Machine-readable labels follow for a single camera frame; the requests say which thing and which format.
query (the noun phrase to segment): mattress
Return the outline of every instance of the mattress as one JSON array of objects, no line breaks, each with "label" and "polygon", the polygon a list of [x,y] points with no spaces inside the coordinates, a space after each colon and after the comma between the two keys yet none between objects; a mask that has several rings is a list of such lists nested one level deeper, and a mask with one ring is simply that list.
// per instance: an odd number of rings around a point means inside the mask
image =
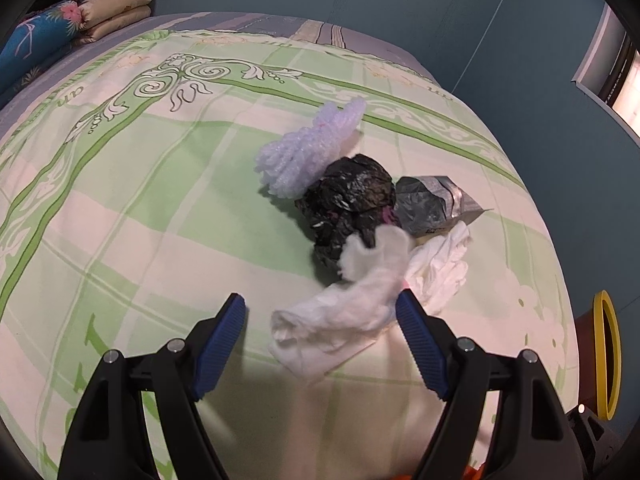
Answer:
[{"label": "mattress", "polygon": [[[254,157],[322,103],[356,96],[367,111],[351,154],[394,179],[447,175],[487,210],[442,317],[487,351],[534,348],[565,409],[576,403],[575,329],[549,234],[463,102],[409,54],[333,25],[159,16],[62,60],[0,113],[0,415],[44,478],[103,352],[154,352],[231,292],[246,299],[246,332],[198,404],[231,478],[377,480],[416,467],[443,405],[397,326],[313,384],[268,351],[271,312],[335,276],[311,258],[292,203],[264,192]],[[489,395],[475,465],[496,405]]]}]

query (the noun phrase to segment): silver bolt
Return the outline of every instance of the silver bolt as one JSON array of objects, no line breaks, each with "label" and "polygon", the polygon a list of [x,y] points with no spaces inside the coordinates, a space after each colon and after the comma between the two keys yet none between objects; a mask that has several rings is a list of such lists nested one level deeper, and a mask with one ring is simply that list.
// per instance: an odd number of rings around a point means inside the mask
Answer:
[{"label": "silver bolt", "polygon": [[522,358],[527,363],[537,363],[538,362],[538,354],[536,354],[533,350],[529,350],[528,348],[526,350],[522,351]]},{"label": "silver bolt", "polygon": [[177,354],[179,351],[181,351],[184,348],[184,339],[180,339],[180,338],[171,339],[171,341],[169,341],[166,344],[166,348],[168,349],[169,352],[173,352],[174,354]]},{"label": "silver bolt", "polygon": [[117,350],[107,350],[102,356],[102,360],[105,363],[111,364],[118,360],[118,351]]},{"label": "silver bolt", "polygon": [[471,352],[476,349],[476,343],[468,337],[461,337],[458,339],[458,348],[465,352]]}]

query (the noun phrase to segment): bed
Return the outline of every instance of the bed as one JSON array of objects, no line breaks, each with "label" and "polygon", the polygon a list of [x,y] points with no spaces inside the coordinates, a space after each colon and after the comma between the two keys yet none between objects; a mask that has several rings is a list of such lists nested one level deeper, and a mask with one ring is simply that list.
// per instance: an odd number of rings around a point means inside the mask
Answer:
[{"label": "bed", "polygon": [[[561,268],[533,200],[482,121],[410,54],[335,25],[264,14],[148,18],[76,50],[0,112],[0,416],[46,479],[108,348],[153,352],[250,309],[199,405],[244,480],[380,480],[410,473],[442,411],[397,326],[314,384],[270,355],[270,314],[332,276],[290,201],[260,187],[261,145],[319,105],[367,101],[353,153],[398,179],[447,175],[487,211],[466,284],[442,317],[486,350],[532,347],[566,410],[578,352]],[[472,457],[486,455],[489,396]],[[151,394],[157,466],[175,475]]]}]

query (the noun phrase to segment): trash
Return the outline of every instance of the trash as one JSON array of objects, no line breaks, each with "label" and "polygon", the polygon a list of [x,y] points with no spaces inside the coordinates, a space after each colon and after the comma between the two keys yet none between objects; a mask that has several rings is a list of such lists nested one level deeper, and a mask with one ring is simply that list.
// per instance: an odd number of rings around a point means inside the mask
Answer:
[{"label": "trash", "polygon": [[314,231],[318,259],[339,270],[338,260],[349,235],[358,233],[364,245],[373,248],[377,226],[401,226],[394,213],[395,202],[391,176],[375,160],[359,153],[329,165],[296,200],[296,207]]},{"label": "trash", "polygon": [[255,171],[262,183],[279,198],[299,198],[332,162],[340,157],[343,144],[358,126],[367,107],[356,97],[339,110],[333,102],[324,104],[310,128],[300,128],[261,147],[255,157]]},{"label": "trash", "polygon": [[416,238],[471,224],[485,210],[447,176],[404,176],[396,183],[395,213]]}]

